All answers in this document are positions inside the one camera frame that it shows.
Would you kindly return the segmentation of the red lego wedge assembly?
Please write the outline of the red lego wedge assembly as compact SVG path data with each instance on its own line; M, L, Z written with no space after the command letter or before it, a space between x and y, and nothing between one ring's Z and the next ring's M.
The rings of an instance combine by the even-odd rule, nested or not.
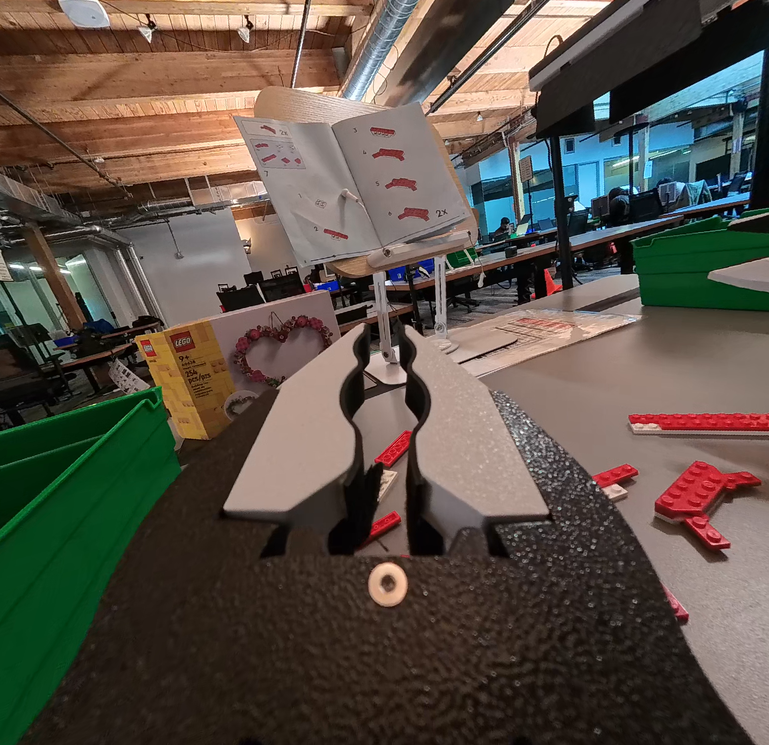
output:
M703 548L721 552L731 542L712 525L712 512L735 491L759 486L761 480L747 471L725 473L696 461L655 500L654 515L686 529Z

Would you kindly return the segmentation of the black overhead frame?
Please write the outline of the black overhead frame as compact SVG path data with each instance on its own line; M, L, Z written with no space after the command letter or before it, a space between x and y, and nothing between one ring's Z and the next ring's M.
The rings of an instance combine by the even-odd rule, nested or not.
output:
M562 141L595 131L594 102L608 96L608 125L687 115L695 126L716 109L755 99L767 64L767 0L613 0L530 71L536 137L552 159L558 250L572 287Z

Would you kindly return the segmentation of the long wooden desk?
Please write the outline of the long wooden desk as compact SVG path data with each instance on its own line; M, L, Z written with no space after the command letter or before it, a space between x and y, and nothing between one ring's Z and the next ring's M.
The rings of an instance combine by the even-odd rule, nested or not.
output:
M570 238L572 255L582 254L590 248L613 243L620 257L620 269L624 274L632 273L634 255L632 240L657 231L677 227L684 221L682 213L668 214L658 220L624 225L600 231L591 231ZM543 270L554 261L566 260L567 255L555 241L523 248L514 257L504 254L479 256L475 264L448 270L446 275L447 297L450 299L469 296L470 292L484 286L496 285L514 280L518 274L530 274L536 298L546 296ZM435 302L437 276L417 278L410 287L406 281L394 284L386 282L388 300L392 304L405 304L415 294L416 298Z

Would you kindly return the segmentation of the white ceiling access point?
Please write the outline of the white ceiling access point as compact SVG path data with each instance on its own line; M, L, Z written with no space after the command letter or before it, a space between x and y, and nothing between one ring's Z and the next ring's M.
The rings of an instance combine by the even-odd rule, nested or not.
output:
M61 11L76 28L108 29L111 21L100 0L57 0Z

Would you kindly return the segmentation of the row of black office chairs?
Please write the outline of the row of black office chairs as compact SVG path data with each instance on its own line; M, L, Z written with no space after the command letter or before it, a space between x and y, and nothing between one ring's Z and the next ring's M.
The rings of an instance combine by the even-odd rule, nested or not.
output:
M306 295L305 283L297 268L273 270L270 278L261 271L244 276L245 287L218 285L217 298L223 312L257 307L274 301Z

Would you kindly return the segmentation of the silver air duct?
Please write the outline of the silver air duct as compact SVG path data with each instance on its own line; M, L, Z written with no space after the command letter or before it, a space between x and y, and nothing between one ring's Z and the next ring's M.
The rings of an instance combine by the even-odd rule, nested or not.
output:
M376 0L367 28L341 84L340 97L350 101L363 100L418 2Z

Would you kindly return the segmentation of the long red lego frame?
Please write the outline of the long red lego frame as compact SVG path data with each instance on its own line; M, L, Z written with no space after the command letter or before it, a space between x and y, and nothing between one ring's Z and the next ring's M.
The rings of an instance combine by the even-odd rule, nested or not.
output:
M767 413L635 413L628 423L636 435L768 437Z

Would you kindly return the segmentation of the white plastic basket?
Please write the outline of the white plastic basket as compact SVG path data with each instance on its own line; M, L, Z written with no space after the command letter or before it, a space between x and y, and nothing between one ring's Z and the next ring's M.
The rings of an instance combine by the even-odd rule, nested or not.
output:
M118 359L115 359L109 366L109 378L118 390L127 395L147 391L151 388L151 385Z

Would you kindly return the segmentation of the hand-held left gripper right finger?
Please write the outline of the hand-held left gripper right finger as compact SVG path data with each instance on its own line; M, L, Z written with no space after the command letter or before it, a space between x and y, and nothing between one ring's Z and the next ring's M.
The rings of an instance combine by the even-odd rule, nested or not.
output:
M399 333L411 432L409 541L454 541L465 529L542 522L550 510L491 391L428 338Z

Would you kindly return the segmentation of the clear bag with papers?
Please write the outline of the clear bag with papers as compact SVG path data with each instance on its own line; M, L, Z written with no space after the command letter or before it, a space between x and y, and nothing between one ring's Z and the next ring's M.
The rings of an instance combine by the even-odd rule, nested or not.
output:
M470 374L483 377L641 320L639 314L526 309L488 321L489 332L514 338L514 342L464 360L461 365Z

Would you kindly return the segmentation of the small red lego plate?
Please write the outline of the small red lego plate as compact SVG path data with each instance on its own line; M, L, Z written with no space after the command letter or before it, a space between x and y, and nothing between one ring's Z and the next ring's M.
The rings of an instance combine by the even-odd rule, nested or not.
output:
M371 527L368 537L364 541L364 545L371 544L375 540L382 538L388 532L394 530L401 524L401 516L397 511L392 511L380 519L376 519Z

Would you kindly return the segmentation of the black ceiling rod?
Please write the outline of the black ceiling rod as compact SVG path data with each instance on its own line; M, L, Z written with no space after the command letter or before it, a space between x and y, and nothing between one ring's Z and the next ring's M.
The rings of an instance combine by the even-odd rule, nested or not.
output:
M296 49L294 53L294 61L292 66L292 74L290 80L290 87L293 89L296 87L299 68L302 59L302 52L304 48L304 39L307 31L308 20L311 12L312 0L304 0L304 6L302 11L302 21L300 24L299 35L296 43Z

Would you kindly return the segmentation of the yellow and white lego box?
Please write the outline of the yellow and white lego box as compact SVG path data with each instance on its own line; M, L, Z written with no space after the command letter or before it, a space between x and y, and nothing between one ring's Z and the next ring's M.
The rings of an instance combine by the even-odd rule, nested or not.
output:
M179 434L208 441L341 337L316 290L137 338Z

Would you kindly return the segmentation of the lego instruction booklet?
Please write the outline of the lego instruction booklet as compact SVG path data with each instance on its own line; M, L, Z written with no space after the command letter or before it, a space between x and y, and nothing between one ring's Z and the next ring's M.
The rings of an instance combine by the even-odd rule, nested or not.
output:
M419 104L333 125L235 123L304 267L472 231L467 200Z

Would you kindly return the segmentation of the wide red lego plate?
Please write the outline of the wide red lego plate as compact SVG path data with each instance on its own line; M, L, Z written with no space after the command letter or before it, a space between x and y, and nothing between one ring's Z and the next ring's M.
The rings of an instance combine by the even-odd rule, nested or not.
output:
M390 470L408 452L411 434L412 431L403 431L374 461Z

